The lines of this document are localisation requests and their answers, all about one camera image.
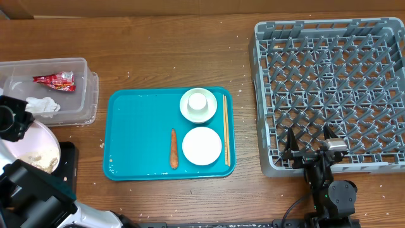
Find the white plastic cup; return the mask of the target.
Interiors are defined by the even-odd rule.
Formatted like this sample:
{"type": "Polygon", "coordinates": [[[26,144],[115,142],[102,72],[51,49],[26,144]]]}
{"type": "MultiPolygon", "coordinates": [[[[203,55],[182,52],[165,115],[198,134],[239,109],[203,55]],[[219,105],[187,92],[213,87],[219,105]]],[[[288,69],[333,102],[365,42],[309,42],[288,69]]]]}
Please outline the white plastic cup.
{"type": "Polygon", "coordinates": [[[208,107],[208,100],[204,94],[196,92],[189,96],[187,104],[190,112],[204,112],[208,107]]]}

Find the large pink plate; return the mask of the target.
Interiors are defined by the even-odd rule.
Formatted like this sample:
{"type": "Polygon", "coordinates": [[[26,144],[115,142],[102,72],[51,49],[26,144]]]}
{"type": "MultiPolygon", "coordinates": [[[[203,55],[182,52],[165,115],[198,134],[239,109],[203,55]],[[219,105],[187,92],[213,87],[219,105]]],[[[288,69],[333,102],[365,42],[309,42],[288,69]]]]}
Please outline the large pink plate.
{"type": "Polygon", "coordinates": [[[3,139],[2,142],[17,159],[20,155],[48,148],[57,149],[61,154],[60,145],[56,136],[48,127],[37,120],[35,120],[28,131],[26,131],[23,139],[17,142],[10,142],[3,139]]]}

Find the orange carrot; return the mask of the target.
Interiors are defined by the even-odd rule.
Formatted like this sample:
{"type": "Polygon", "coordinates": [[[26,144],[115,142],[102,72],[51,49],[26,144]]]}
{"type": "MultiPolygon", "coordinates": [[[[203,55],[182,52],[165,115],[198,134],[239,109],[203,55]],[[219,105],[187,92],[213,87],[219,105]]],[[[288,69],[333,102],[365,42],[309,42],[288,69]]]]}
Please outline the orange carrot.
{"type": "Polygon", "coordinates": [[[170,166],[174,170],[178,168],[178,147],[175,129],[171,130],[170,166]]]}

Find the light green bowl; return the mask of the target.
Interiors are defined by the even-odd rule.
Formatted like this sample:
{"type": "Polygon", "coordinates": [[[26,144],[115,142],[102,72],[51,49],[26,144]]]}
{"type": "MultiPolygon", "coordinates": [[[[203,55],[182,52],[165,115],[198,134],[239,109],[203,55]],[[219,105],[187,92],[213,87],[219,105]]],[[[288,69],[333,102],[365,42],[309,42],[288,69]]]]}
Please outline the light green bowl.
{"type": "Polygon", "coordinates": [[[218,107],[215,95],[204,88],[193,88],[180,98],[180,112],[184,118],[195,124],[202,124],[211,119],[218,107]]]}

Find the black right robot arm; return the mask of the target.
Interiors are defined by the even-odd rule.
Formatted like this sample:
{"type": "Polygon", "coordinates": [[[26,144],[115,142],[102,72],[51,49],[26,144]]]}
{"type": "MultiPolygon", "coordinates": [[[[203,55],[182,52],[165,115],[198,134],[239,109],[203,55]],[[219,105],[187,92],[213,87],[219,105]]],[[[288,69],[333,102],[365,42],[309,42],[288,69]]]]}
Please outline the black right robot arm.
{"type": "Polygon", "coordinates": [[[347,145],[332,129],[323,127],[324,145],[314,152],[301,151],[291,128],[287,131],[287,144],[282,157],[292,160],[292,168],[303,169],[310,192],[297,200],[284,213],[275,227],[360,227],[358,220],[350,216],[355,213],[357,186],[349,180],[335,180],[331,166],[341,162],[348,154],[347,145]],[[299,203],[312,197],[314,212],[303,219],[288,219],[289,213],[299,203]]]}

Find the red snack wrapper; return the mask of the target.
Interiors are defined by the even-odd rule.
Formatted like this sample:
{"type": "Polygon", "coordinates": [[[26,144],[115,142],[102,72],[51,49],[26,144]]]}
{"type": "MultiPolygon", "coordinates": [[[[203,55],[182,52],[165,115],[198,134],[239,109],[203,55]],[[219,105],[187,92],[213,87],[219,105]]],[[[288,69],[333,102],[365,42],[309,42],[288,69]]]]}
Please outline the red snack wrapper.
{"type": "Polygon", "coordinates": [[[60,72],[45,76],[33,77],[33,82],[48,86],[58,91],[74,92],[75,77],[73,72],[60,72]]]}

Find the peanut shells and rice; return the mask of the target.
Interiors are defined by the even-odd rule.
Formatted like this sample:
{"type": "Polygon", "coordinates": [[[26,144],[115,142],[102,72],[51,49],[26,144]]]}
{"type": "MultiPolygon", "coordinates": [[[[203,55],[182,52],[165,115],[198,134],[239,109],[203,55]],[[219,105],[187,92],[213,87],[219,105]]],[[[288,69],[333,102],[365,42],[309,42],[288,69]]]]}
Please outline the peanut shells and rice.
{"type": "Polygon", "coordinates": [[[60,152],[54,148],[40,149],[20,155],[18,159],[50,174],[59,165],[60,152]]]}

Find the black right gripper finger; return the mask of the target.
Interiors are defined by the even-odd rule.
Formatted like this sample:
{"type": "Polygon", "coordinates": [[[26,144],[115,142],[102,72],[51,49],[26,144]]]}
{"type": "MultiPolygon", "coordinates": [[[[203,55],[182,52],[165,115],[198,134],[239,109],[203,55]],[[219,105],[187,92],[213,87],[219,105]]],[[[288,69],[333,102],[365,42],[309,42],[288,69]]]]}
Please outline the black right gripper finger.
{"type": "Polygon", "coordinates": [[[324,139],[337,138],[337,135],[333,132],[333,130],[327,124],[325,124],[323,126],[323,133],[324,133],[324,139]]]}
{"type": "Polygon", "coordinates": [[[294,131],[292,127],[288,128],[287,131],[287,142],[286,142],[286,151],[299,151],[298,143],[296,141],[296,137],[294,135],[294,131]]]}

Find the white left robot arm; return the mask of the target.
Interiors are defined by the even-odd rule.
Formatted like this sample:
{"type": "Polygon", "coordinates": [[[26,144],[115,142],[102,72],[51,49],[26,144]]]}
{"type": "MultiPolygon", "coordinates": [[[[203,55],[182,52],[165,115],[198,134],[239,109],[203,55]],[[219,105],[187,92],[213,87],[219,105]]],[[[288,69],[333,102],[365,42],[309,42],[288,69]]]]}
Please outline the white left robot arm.
{"type": "Polygon", "coordinates": [[[61,177],[15,158],[2,139],[24,138],[34,122],[27,104],[1,95],[1,227],[141,227],[122,214],[78,202],[61,177]]]}

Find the white tissue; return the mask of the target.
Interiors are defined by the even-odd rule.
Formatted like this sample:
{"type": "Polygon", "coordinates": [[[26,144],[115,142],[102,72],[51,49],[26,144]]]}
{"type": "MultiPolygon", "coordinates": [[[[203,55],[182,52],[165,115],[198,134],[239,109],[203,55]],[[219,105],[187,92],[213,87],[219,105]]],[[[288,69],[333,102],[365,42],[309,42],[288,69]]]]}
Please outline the white tissue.
{"type": "Polygon", "coordinates": [[[44,118],[52,118],[54,112],[58,112],[61,107],[50,97],[44,98],[26,98],[26,108],[25,111],[32,114],[40,114],[44,118]]]}

